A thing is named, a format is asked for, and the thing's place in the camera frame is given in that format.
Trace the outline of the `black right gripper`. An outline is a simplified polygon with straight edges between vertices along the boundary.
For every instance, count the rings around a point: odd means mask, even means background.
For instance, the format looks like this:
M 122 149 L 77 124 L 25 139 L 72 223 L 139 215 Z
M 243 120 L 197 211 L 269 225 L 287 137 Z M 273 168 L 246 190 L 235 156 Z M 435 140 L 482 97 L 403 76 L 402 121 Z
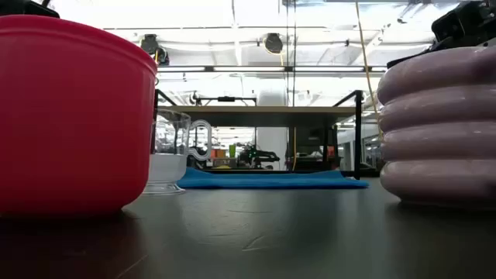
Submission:
M 474 47 L 495 38 L 495 1 L 465 1 L 443 16 L 442 38 L 420 53 L 387 62 L 386 68 L 427 53 L 454 47 Z

